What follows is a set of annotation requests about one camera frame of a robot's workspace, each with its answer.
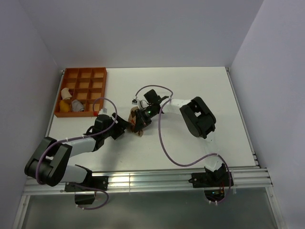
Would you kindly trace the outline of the grey sock red stripes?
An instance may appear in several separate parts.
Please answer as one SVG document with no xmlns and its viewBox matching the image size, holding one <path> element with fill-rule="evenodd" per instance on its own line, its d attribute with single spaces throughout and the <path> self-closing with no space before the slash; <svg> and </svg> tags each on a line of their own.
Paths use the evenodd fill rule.
<svg viewBox="0 0 305 229">
<path fill-rule="evenodd" d="M 73 112 L 84 112 L 84 105 L 79 100 L 73 100 L 71 103 Z"/>
</svg>

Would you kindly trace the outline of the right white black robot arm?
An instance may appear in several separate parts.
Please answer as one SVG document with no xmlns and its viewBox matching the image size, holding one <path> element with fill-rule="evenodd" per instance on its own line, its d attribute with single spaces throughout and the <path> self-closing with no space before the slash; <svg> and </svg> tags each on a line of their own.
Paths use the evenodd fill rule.
<svg viewBox="0 0 305 229">
<path fill-rule="evenodd" d="M 131 110 L 129 122 L 132 126 L 130 130 L 141 135 L 143 129 L 152 123 L 152 118 L 158 116 L 158 136 L 166 157 L 179 167 L 190 167 L 206 160 L 204 169 L 207 173 L 207 183 L 217 186 L 222 181 L 223 174 L 227 172 L 227 164 L 219 155 L 214 141 L 216 118 L 203 99 L 198 96 L 190 100 L 173 99 L 173 91 L 170 91 L 169 96 L 160 97 L 154 89 L 151 89 L 144 94 L 148 106 L 143 107 L 138 100 L 138 93 L 136 92 L 132 100 L 132 104 L 138 106 Z M 204 140 L 203 157 L 189 164 L 179 164 L 170 157 L 161 134 L 161 117 L 164 113 L 181 115 L 190 134 Z"/>
</svg>

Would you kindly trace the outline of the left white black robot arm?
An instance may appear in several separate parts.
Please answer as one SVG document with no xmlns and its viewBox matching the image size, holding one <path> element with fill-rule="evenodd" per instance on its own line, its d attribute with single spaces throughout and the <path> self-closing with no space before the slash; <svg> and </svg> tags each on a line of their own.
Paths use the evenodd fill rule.
<svg viewBox="0 0 305 229">
<path fill-rule="evenodd" d="M 68 182 L 75 183 L 81 190 L 97 188 L 98 181 L 92 176 L 92 171 L 80 165 L 68 165 L 69 159 L 82 153 L 97 151 L 108 137 L 115 140 L 130 126 L 131 123 L 115 113 L 111 117 L 100 114 L 94 125 L 80 137 L 64 140 L 45 137 L 28 160 L 24 173 L 41 185 L 54 187 Z"/>
</svg>

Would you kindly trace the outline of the tan argyle sock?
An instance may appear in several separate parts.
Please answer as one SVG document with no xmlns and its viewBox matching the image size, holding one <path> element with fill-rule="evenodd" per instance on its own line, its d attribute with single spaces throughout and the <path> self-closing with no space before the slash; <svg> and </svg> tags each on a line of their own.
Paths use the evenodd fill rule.
<svg viewBox="0 0 305 229">
<path fill-rule="evenodd" d="M 139 109 L 139 107 L 135 106 L 135 107 L 131 108 L 131 110 L 130 110 L 128 122 L 131 124 L 131 126 L 129 127 L 129 130 L 132 133 L 136 134 L 137 136 L 142 137 L 143 130 L 136 131 L 136 132 L 134 131 L 135 124 L 136 124 L 136 113 L 135 113 L 135 111 L 138 110 L 138 109 Z"/>
</svg>

